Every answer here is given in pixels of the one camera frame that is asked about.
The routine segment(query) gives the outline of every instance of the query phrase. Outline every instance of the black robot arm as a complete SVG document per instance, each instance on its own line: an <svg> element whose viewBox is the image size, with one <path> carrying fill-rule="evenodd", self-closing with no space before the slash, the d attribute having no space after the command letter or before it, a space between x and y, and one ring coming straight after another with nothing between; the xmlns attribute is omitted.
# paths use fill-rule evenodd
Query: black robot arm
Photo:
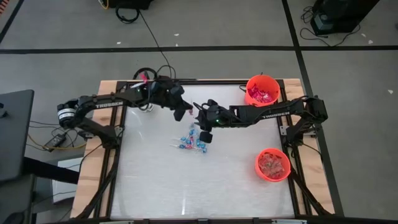
<svg viewBox="0 0 398 224"><path fill-rule="evenodd" d="M207 143L213 138L210 134L212 128L245 128L262 119L290 114L299 115L301 119L296 125L286 129L286 143L298 143L302 141L303 134L309 132L314 124L320 124L328 119L325 104L317 97L303 96L292 101L262 107L229 106L228 110L214 100L208 100L202 105L193 104L199 109L196 124L204 130L200 133L200 140Z"/></svg>
<svg viewBox="0 0 398 224"><path fill-rule="evenodd" d="M192 105L182 99L184 89L169 77L159 76L153 82L140 83L122 93L81 96L57 107L58 120L63 128L80 128L101 139L104 147L118 146L117 134L112 126L102 126L85 116L92 110L126 105L143 108L149 103L174 110L174 119L180 121Z"/></svg>

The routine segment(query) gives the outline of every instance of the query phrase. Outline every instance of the cable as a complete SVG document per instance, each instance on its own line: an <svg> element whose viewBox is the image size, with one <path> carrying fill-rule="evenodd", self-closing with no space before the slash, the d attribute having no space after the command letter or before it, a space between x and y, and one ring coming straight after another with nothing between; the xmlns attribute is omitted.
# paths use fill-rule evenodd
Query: cable
<svg viewBox="0 0 398 224"><path fill-rule="evenodd" d="M165 67L169 67L169 68L171 68L173 70L174 79L176 79L177 78L177 73L175 72L175 69L173 68L173 66L170 66L170 65L162 65L162 66L160 66L160 68L156 71L156 73L159 73L161 71L161 69L165 68Z"/></svg>
<svg viewBox="0 0 398 224"><path fill-rule="evenodd" d="M118 19L124 24L130 24L130 23L133 23L134 21L136 21L139 17L139 13L140 13L139 9L135 9L137 14L134 18L126 19L124 16L120 16L120 14L119 14L119 9L122 8L123 6L125 6L125 8L135 9L134 5L131 1L123 1L123 2L119 3L115 8L116 17L118 17Z"/></svg>
<svg viewBox="0 0 398 224"><path fill-rule="evenodd" d="M65 218L65 216L68 215L68 213L69 213L70 211L72 211L72 208L73 208L73 207L71 207L71 208L63 215L63 217L60 218L57 222L61 222L61 221L63 220L63 218Z"/></svg>
<svg viewBox="0 0 398 224"><path fill-rule="evenodd" d="M81 171L81 165L83 165L83 161L86 159L86 157L88 155L90 155L91 153L95 152L98 148L100 148L102 146L102 143L100 145L98 145L97 147L95 147L93 150L91 150L91 152L89 152L87 155L83 156L83 158L81 159L81 162L79 164L79 172Z"/></svg>
<svg viewBox="0 0 398 224"><path fill-rule="evenodd" d="M57 196L57 195L60 195L60 194L69 194L69 193L73 193L73 192L76 192L76 190L72 190L72 191L69 191L69 192L60 192L60 193L57 193L57 194L55 194L55 195L51 195L51 196L45 197L45 198L43 198L42 200L36 202L34 205L37 205L38 203L42 203L42 202L44 202L45 200L47 200L47 199L49 199L49 198L52 198L52 197L54 197L54 196Z"/></svg>
<svg viewBox="0 0 398 224"><path fill-rule="evenodd" d="M86 145L86 143L84 143L84 144L79 145L79 146L76 146L76 147L50 147L50 146L43 146L43 145L40 145L39 143L37 143L37 142L32 138L32 136L30 136L30 134L28 134L27 137L28 137L36 146L46 147L46 148L49 148L49 149L79 149L79 148L84 147L84 146Z"/></svg>
<svg viewBox="0 0 398 224"><path fill-rule="evenodd" d="M315 149L315 148L312 147L312 146L309 146L309 145L305 144L304 142L302 142L302 144L303 144L303 146L307 146L307 147L309 147L310 149L316 151L316 152L319 154L319 156L321 157L321 159L322 159L322 154L321 154L320 151L318 151L317 149Z"/></svg>
<svg viewBox="0 0 398 224"><path fill-rule="evenodd" d="M56 126L59 126L59 124L48 124L48 123L42 123L42 122L32 121L32 120L30 122L36 123L36 124L43 124L43 125L56 125Z"/></svg>
<svg viewBox="0 0 398 224"><path fill-rule="evenodd" d="M312 6L307 6L307 7L305 7L305 8L303 9L303 12L304 12L304 13L300 16L300 18L301 18L301 20L303 20L303 22L304 22L305 24L308 24L308 23L311 21L312 17L314 16L314 13L312 12ZM310 29L308 29L308 28L306 28L306 27L304 27L304 28L302 28L302 29L300 30L300 37L303 38L304 40L320 40L320 41L322 41L324 44L326 44L328 47L337 47L337 46L339 46L340 44L342 44L342 43L347 39L348 36L353 35L353 34L357 33L359 30L361 30L361 25L360 25L359 23L358 23L358 27L359 27L359 29L358 29L357 31L352 31L352 32L350 32L349 34L345 35L344 38L343 38L343 40L342 40L341 42L339 42L338 44L335 44L335 45L330 45L330 44L328 44L326 41L324 41L324 40L321 39L321 38L324 38L324 39L329 38L328 36L316 35L314 32L312 32ZM317 38L306 38L306 37L304 37L304 36L303 36L303 31L304 31L304 30L309 31L309 33L311 33L312 35L314 35L314 36L317 37Z"/></svg>
<svg viewBox="0 0 398 224"><path fill-rule="evenodd" d="M147 110L147 109L148 109L148 107L149 107L149 105L150 105L150 103L149 103L149 100L150 100L150 87L149 87L149 84L147 84L147 91L148 91L148 102L147 102L147 104L146 104L146 107L145 107L145 108L138 107L138 109L140 109L141 111L145 111L145 110Z"/></svg>
<svg viewBox="0 0 398 224"><path fill-rule="evenodd" d="M343 40L342 40L341 42L339 42L338 44L335 44L335 45L330 45L330 44L328 44L326 41L322 40L321 38L306 38L306 37L303 37L302 32L303 32L304 30L309 31L312 35L314 35L314 36L316 36L316 37L320 37L320 36L317 36L316 34L314 34L314 33L313 33L312 31L310 31L308 28L303 28L303 29L301 29L301 30L300 30L300 36L301 36L301 38L303 38L304 40L320 40L320 41L322 41L323 43L325 43L328 47L337 47L337 46L339 46L340 44L342 44L342 43L347 39L348 36L353 35L353 34L356 34L358 31L360 31L360 30L361 30L361 25L358 24L358 27L359 27L359 29L358 29L357 31L353 31L353 32L350 32L349 34L345 35L345 37L343 38Z"/></svg>
<svg viewBox="0 0 398 224"><path fill-rule="evenodd" d="M120 135L122 134L124 132L124 128L123 128L123 130L116 136L117 138L118 137L120 137ZM95 147L93 150L91 150L91 152L89 152L87 155L85 155L85 156L83 156L83 158L81 159L81 161L80 161L80 164L79 164L79 172L81 171L81 165L83 165L83 161L86 159L86 157L87 156L89 156L91 153L93 153L94 151L96 151L98 148L100 148L102 146L102 143L101 144L99 144L97 147Z"/></svg>
<svg viewBox="0 0 398 224"><path fill-rule="evenodd" d="M170 70L170 78L172 78L172 69L171 69L171 66L170 66L169 61L167 60L167 57L163 54L163 51L162 51L162 49L160 48L159 44L157 43L157 40L156 40L156 38L155 38L154 33L153 33L153 32L151 31L151 29L149 28L148 23L147 23L147 21L146 21L145 18L144 18L144 15L142 15L142 12L141 12L140 10L138 10L138 12L139 12L139 14L140 14L141 17L142 17L142 20L145 22L145 25L147 26L147 28L148 28L150 34L151 34L152 37L154 38L154 41L155 41L155 43L156 43L157 48L159 49L160 53L163 55L164 59L166 60L167 65L169 66L169 70Z"/></svg>
<svg viewBox="0 0 398 224"><path fill-rule="evenodd" d="M74 130L74 129L69 129L68 131L64 131L64 130L61 130L61 128L62 127L55 127L55 126L41 126L41 127L36 127L36 126L29 126L30 128L53 128L54 130L52 130L51 131L51 135L53 136L53 137L55 137L55 135L54 135L54 131L56 131L56 130L60 130L60 131L62 131L66 136L68 136L68 138L69 138L69 140L70 140L70 144L68 145L68 146L70 146L70 145L72 145L72 147L74 147L74 145L73 145L73 143L76 141L76 138L75 138L75 140L72 140L72 137L70 137L70 135L68 134L68 132L69 131L71 131L71 130Z"/></svg>
<svg viewBox="0 0 398 224"><path fill-rule="evenodd" d="M301 20L303 20L303 22L305 24L309 23L313 17L313 12L312 12L312 6L307 6L303 9L304 13L300 16Z"/></svg>
<svg viewBox="0 0 398 224"><path fill-rule="evenodd" d="M75 165L73 165L73 166L69 166L69 167L64 167L65 169L69 169L69 168L72 168L72 167L75 167L75 166L79 166L80 164L75 164Z"/></svg>
<svg viewBox="0 0 398 224"><path fill-rule="evenodd" d="M106 0L106 6L104 6L104 2L102 0L98 0L98 2L101 4L103 9L109 9L109 0Z"/></svg>
<svg viewBox="0 0 398 224"><path fill-rule="evenodd" d="M30 146L30 147L33 147L33 148L35 148L35 149L37 149L37 150L40 150L40 151L47 152L47 150L44 150L44 149L38 148L38 147L36 147L36 146L33 146L33 145L31 145L31 144L26 144L26 145L27 145L27 146Z"/></svg>
<svg viewBox="0 0 398 224"><path fill-rule="evenodd" d="M70 137L70 135L68 134L68 132L70 132L70 131L75 131L76 132L76 136L75 136L75 138L72 140L72 138ZM69 146L71 146L72 145L72 147L75 147L75 141L77 140L77 137L79 136L79 134L78 134L78 132L76 131L76 129L69 129L67 132L66 132L66 134L67 134L67 136L69 136L69 138L70 138L70 144L69 145L67 145L67 147L69 147Z"/></svg>
<svg viewBox="0 0 398 224"><path fill-rule="evenodd" d="M301 143L303 146L307 146L308 148L310 148L310 149L316 151L316 152L319 154L321 161L323 162L322 154L321 154L320 151L318 151L318 150L315 149L314 147L311 147L311 146L305 144L305 143L302 142L302 141L301 141L300 143ZM291 156L292 158L294 158L294 157L295 157L296 151L298 151L298 148L297 148L297 150L295 150L292 146L290 146L290 148L292 149L292 152L290 152L290 156Z"/></svg>

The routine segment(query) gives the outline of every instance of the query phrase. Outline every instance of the black cable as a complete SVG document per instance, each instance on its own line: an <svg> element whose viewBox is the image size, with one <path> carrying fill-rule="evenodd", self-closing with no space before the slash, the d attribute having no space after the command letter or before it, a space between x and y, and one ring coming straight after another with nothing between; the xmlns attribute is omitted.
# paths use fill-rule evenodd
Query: black cable
<svg viewBox="0 0 398 224"><path fill-rule="evenodd" d="M172 78L172 69L171 69L169 60L167 60L167 57L163 54L163 51L162 51L162 49L160 48L159 44L157 43L157 40L156 40L156 38L155 38L154 33L153 33L153 32L151 31L151 29L149 28L148 23L147 23L147 21L146 21L145 18L144 18L144 15L142 15L142 12L141 12L141 11L139 11L139 14L140 14L141 17L142 17L142 20L145 22L145 25L147 26L147 28L148 28L150 34L151 34L152 37L154 38L154 41L155 41L155 43L156 43L157 48L159 49L160 53L163 55L164 59L166 60L167 65L169 66L169 70L170 70L170 78Z"/></svg>
<svg viewBox="0 0 398 224"><path fill-rule="evenodd" d="M301 20L303 20L303 22L304 22L305 24L308 24L308 23L311 21L312 17L314 16L314 13L312 12L312 6L307 6L307 7L305 7L305 8L303 9L303 12L304 12L304 13L300 16L300 18L301 18ZM341 42L339 42L338 44L335 44L335 45L330 45L330 44L328 44L326 41L324 41L324 40L321 39L321 38L324 38L324 39L325 39L325 38L329 38L328 36L316 35L314 32L312 32L310 29L308 29L308 28L306 28L306 27L304 27L304 28L302 28L302 29L300 30L300 37L303 38L304 40L320 40L320 41L322 41L324 44L326 44L328 47L337 47L337 46L339 46L340 44L342 44L342 43L347 39L348 36L353 35L353 34L357 33L359 30L361 30L361 25L360 25L359 23L358 23L358 27L359 27L359 29L358 29L357 31L353 31L353 32L350 32L349 34L345 35L344 38L343 38L343 40L342 40ZM303 36L303 31L305 31L305 30L309 31L309 33L311 33L312 35L314 35L314 36L317 37L317 38L306 38L306 37L304 37L304 36Z"/></svg>
<svg viewBox="0 0 398 224"><path fill-rule="evenodd" d="M135 9L137 14L136 14L136 16L135 16L134 18L132 18L132 19L126 19L124 16L120 16L120 14L119 14L119 9L122 8L122 7L134 9L134 5L133 5L132 1L123 1L123 2L119 3L119 4L116 6L116 8L115 8L116 16L118 17L118 19L119 19L122 23L124 23L124 24L130 24L130 23L133 23L134 21L136 21L136 20L138 19L139 13L140 13L140 12L139 12L139 9Z"/></svg>
<svg viewBox="0 0 398 224"><path fill-rule="evenodd" d="M303 32L304 30L309 31L309 32L310 32L312 35L314 35L315 37L320 37L320 36L317 36L316 34L314 34L314 33L313 33L312 31L310 31L308 28L303 28L303 29L301 29L301 30L300 30L300 36L301 36L301 38L303 38L304 40L320 40L320 41L322 41L323 43L325 43L328 47L337 47L337 46L339 46L340 44L342 44L342 43L347 39L347 37L349 37L350 35L356 34L358 31L360 31L360 30L361 30L361 25L358 24L358 27L359 27L359 29L358 29L357 31L353 31L353 32L350 32L349 34L345 35L344 38L343 38L343 40L342 40L341 42L339 42L338 44L335 44L335 45L330 45L330 44L328 44L326 41L322 40L321 38L306 38L306 37L303 37L302 32Z"/></svg>
<svg viewBox="0 0 398 224"><path fill-rule="evenodd" d="M75 147L74 146L74 143L75 143L75 141L76 141L76 139L77 139L77 131L76 130L74 130L74 129L69 129L68 131L64 131L64 130L61 130L61 128L62 127L55 127L55 126L29 126L30 128L53 128L53 130L51 131L51 135L53 136L53 137L55 137L55 135L54 135L54 131L56 131L56 130L60 130L60 131L62 131L68 138L69 138L69 140L70 140L70 144L68 145L68 146L70 146L70 145L72 145L73 147ZM70 135L68 134L68 132L69 131L71 131L71 130L74 130L74 131L76 131L76 138L75 138L75 140L72 140L72 137L70 137Z"/></svg>
<svg viewBox="0 0 398 224"><path fill-rule="evenodd" d="M69 167L64 167L65 169L69 169L69 168L72 168L72 167L75 167L75 166L79 166L80 164L75 164L75 165L73 165L73 166L69 166Z"/></svg>
<svg viewBox="0 0 398 224"><path fill-rule="evenodd" d="M303 22L305 24L309 23L313 17L313 12L312 12L312 6L307 6L303 9L304 13L300 16L301 20L303 20Z"/></svg>
<svg viewBox="0 0 398 224"><path fill-rule="evenodd" d="M174 79L176 79L176 78L177 78L177 73L175 72L175 69L173 68L173 66L170 66L170 65L162 65L162 66L160 66L160 68L156 71L156 73L159 74L159 72L161 71L161 69L162 69L162 68L165 68L165 67L169 67L169 68L171 68L171 69L173 70L173 72L174 72Z"/></svg>
<svg viewBox="0 0 398 224"><path fill-rule="evenodd" d="M36 123L36 124L43 124L43 125L56 125L56 126L59 126L59 124L48 124L48 123L42 123L42 122L32 121L32 120L30 122Z"/></svg>
<svg viewBox="0 0 398 224"><path fill-rule="evenodd" d="M138 107L138 109L140 109L141 111L145 111L145 110L147 110L148 109L148 107L149 107L149 105L150 105L150 103L149 103L149 100L150 100L150 87L149 87L149 84L147 83L147 91L148 91L148 102L147 102L147 104L146 104L146 107L145 108L142 108L142 107Z"/></svg>
<svg viewBox="0 0 398 224"><path fill-rule="evenodd" d="M310 149L316 151L316 152L319 154L321 161L323 161L322 154L321 154L320 151L318 151L318 150L315 149L314 147L311 147L311 146L305 144L304 142L300 142L300 143L301 143L303 146L307 146L308 148L310 148ZM295 150L292 146L290 146L290 148L292 149L292 152L290 152L290 156L291 156L292 158L294 158L294 157L295 157L296 150L298 150L298 148L297 148L296 150Z"/></svg>
<svg viewBox="0 0 398 224"><path fill-rule="evenodd" d="M83 164L83 161L86 159L86 157L88 155L90 155L91 153L93 153L94 151L96 151L101 146L102 146L102 143L99 146L95 147L93 150L91 150L91 152L89 152L87 155L83 156L83 158L81 159L81 162L79 164L79 172L81 171L81 165Z"/></svg>
<svg viewBox="0 0 398 224"><path fill-rule="evenodd" d="M72 138L69 136L69 134L68 134L68 132L70 132L70 131L74 131L74 132L76 132L76 136L75 136L75 138L72 140ZM76 142L76 140L77 140L77 137L79 136L79 134L78 134L78 132L76 131L76 129L69 129L68 131L66 131L66 135L67 136L69 136L69 138L70 138L70 144L69 145L67 145L67 147L69 147L69 146L71 146L72 145L72 147L75 147L75 142Z"/></svg>
<svg viewBox="0 0 398 224"><path fill-rule="evenodd" d="M151 69L151 68L140 68L140 69L138 69L138 70L135 72L135 74L132 76L132 79L135 80L136 78L138 78L138 75L141 74L142 72L151 72L151 73L154 74L154 79L157 78L157 72L156 72L155 70L153 70L153 69ZM149 77L148 73L144 73L144 75L145 75L145 77L146 77L147 79L150 80L150 77Z"/></svg>
<svg viewBox="0 0 398 224"><path fill-rule="evenodd" d="M73 193L73 192L76 192L76 190L72 190L72 191L69 191L69 192L60 192L60 193L57 193L57 194L55 194L55 195L51 195L51 196L45 197L45 198L43 198L42 200L36 202L34 205L37 205L38 203L42 203L42 202L44 202L45 200L47 200L47 199L49 199L49 198L52 198L52 197L54 197L54 196L57 196L57 195L60 195L60 194L69 194L69 193Z"/></svg>
<svg viewBox="0 0 398 224"><path fill-rule="evenodd" d="M54 128L54 129L57 129L57 127L55 127L55 126L29 126L30 128Z"/></svg>
<svg viewBox="0 0 398 224"><path fill-rule="evenodd" d="M74 146L73 143L74 143L76 140L72 140L72 137L70 137L70 135L68 134L68 132L69 132L70 130L74 130L74 129L69 129L68 131L64 131L64 130L61 130L62 128L63 128L63 127L58 127L58 128L54 127L54 130L51 131L51 135L52 135L53 137L55 137L54 131L57 131L57 130L62 131L64 135L68 136L68 138L69 138L69 140L70 140L70 142L71 142L68 146L70 146L70 145Z"/></svg>
<svg viewBox="0 0 398 224"><path fill-rule="evenodd" d="M309 145L305 144L304 142L302 142L302 144L303 144L303 146L307 146L307 147L309 147L310 149L316 151L316 152L319 154L319 156L321 157L321 159L322 159L322 154L321 154L320 151L318 151L317 149L315 149L315 148L312 147L312 146L309 146Z"/></svg>

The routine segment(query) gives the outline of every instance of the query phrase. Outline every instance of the power cord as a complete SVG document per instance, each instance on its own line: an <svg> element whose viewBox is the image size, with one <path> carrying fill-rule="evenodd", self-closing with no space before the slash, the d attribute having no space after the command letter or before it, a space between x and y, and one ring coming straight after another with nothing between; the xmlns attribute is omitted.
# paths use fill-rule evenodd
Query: power cord
<svg viewBox="0 0 398 224"><path fill-rule="evenodd" d="M109 0L106 0L106 6L104 6L104 2L102 0L98 0L98 2L103 9L109 9Z"/></svg>
<svg viewBox="0 0 398 224"><path fill-rule="evenodd" d="M160 48L159 43L157 42L154 33L152 32L152 30L150 29L150 27L149 27L147 21L146 21L145 18L144 18L144 15L142 15L142 12L141 12L140 10L138 10L138 11L139 11L139 14L140 14L141 17L142 17L142 20L145 22L145 25L147 26L147 28L148 28L150 34L151 34L152 37L154 38L154 41L155 41L155 43L156 43L157 48L159 49L160 53L163 55L163 58L166 60L167 66L169 67L169 70L170 70L170 78L172 78L172 67L170 66L169 60L167 60L167 57L164 55L162 49Z"/></svg>
<svg viewBox="0 0 398 224"><path fill-rule="evenodd" d="M170 78L172 78L172 67L170 66L169 60L167 60L167 57L164 55L162 49L160 48L159 43L157 42L154 33L153 33L152 30L150 29L150 27L149 27L147 21L145 20L144 15L142 15L142 12L141 12L139 9L135 8L135 10L136 10L136 12L137 12L136 16L135 16L133 19L126 19L124 16L120 16L119 10L120 10L120 8L122 8L122 7L132 7L132 8L134 8L134 7L133 7L133 4L132 4L131 2L126 2L126 1L120 3L120 4L118 4L118 5L116 6L116 17L118 17L118 19L119 19L121 22L125 23L125 24L133 23L134 21L136 21L136 20L138 19L139 15L141 15L142 20L144 21L144 23L145 23L145 25L147 26L147 28L148 28L150 34L152 35L152 38L154 39L154 41L155 41L155 43L156 43L156 46L157 46L159 52L163 55L163 58L164 58L164 59L166 60L166 62L167 62L167 67L168 67L169 70L170 70ZM173 68L173 70L174 70L174 78L176 78L177 75L176 75L176 73L175 73L175 69Z"/></svg>
<svg viewBox="0 0 398 224"><path fill-rule="evenodd" d="M46 148L48 148L48 149L79 149L79 148L82 148L82 147L85 147L85 146L86 146L86 143L81 144L81 145L76 146L76 147L50 147L50 146L43 146L43 145L37 143L37 142L32 138L32 136L31 136L30 134L28 134L27 137L28 137L36 146L46 147Z"/></svg>
<svg viewBox="0 0 398 224"><path fill-rule="evenodd" d="M29 122L36 123L36 124L42 124L42 125L59 126L59 124L48 124L48 123L43 123L43 122L38 122L38 121L32 121L32 120L30 120Z"/></svg>
<svg viewBox="0 0 398 224"><path fill-rule="evenodd" d="M321 158L321 161L323 161L322 154L321 154L321 152L320 152L319 150L315 149L315 148L312 147L312 146L309 146L309 145L305 144L304 142L300 142L300 143L301 143L303 146L307 146L308 148L310 148L310 149L314 150L315 152L317 152L317 153L319 154L320 158ZM295 150L292 146L291 146L290 148L292 148L292 152L290 152L290 156L291 156L292 158L294 158L294 157L295 157L295 154L296 154L296 150Z"/></svg>
<svg viewBox="0 0 398 224"><path fill-rule="evenodd" d="M134 9L133 6L134 6L134 5L133 5L133 3L132 3L131 1L123 1L123 2L119 3L119 4L116 6L116 8L115 8L116 17L118 17L118 19L119 19L122 23L124 23L124 24L133 23L133 22L136 21L136 20L138 19L138 17L139 17L139 13L140 13L140 12L139 12L139 9L135 9L137 14L136 14L136 16L135 16L134 18L132 18L132 19L126 19L124 16L120 16L120 13L119 13L120 8L122 8L122 7L127 7L127 8L129 8L129 7L131 7L131 8Z"/></svg>
<svg viewBox="0 0 398 224"><path fill-rule="evenodd" d="M37 150L47 152L47 150L41 149L41 148L36 147L36 146L33 146L33 145L31 145L31 144L27 144L27 143L26 143L26 145L27 145L27 146L30 146L30 147L33 147L33 148L35 148L35 149L37 149Z"/></svg>
<svg viewBox="0 0 398 224"><path fill-rule="evenodd" d="M56 130L59 130L59 131L62 131L63 132L63 134L64 135L66 135L68 138L69 138L69 140L70 140L70 144L67 146L67 147L69 147L70 145L72 145L72 147L75 147L74 146L74 142L77 140L77 131L75 130L75 129L69 129L69 130L67 130L67 131L64 131L64 130L61 130L61 128L62 127L55 127L55 126L29 126L30 128L53 128L53 130L51 131L51 135L53 136L53 137L55 137L55 135L54 135L54 131L56 131ZM70 137L70 135L68 134L68 132L69 131L76 131L76 138L75 138L75 140L72 140L72 137Z"/></svg>
<svg viewBox="0 0 398 224"><path fill-rule="evenodd" d="M303 9L303 14L300 16L301 20L303 20L303 22L305 24L308 24L312 17L314 16L314 13L312 12L312 6L307 6ZM352 31L349 34L345 35L343 40L335 45L330 45L329 43L327 43L326 41L322 40L321 38L327 39L329 38L328 36L320 36L320 35L316 35L314 32L312 32L310 29L304 27L300 30L300 37L304 40L320 40L322 41L324 44L326 44L328 47L337 47L340 44L344 43L344 41L347 39L347 37L349 37L350 35L353 35L355 33L357 33L359 30L361 30L361 25L358 24L359 29L357 31ZM314 35L317 38L306 38L303 36L303 31L307 30L309 33L311 33L312 35Z"/></svg>

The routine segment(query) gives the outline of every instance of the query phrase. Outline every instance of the wrapped candy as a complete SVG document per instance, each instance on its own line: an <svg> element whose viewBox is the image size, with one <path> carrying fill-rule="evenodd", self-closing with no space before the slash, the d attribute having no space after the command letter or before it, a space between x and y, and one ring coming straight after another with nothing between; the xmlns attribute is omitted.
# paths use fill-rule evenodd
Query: wrapped candy
<svg viewBox="0 0 398 224"><path fill-rule="evenodd" d="M285 171L282 158L271 153L265 153L259 158L259 167L264 175L272 179L281 178Z"/></svg>
<svg viewBox="0 0 398 224"><path fill-rule="evenodd" d="M254 84L252 88L248 89L248 93L252 98L260 103L272 102L271 94L268 91L258 89L256 84Z"/></svg>

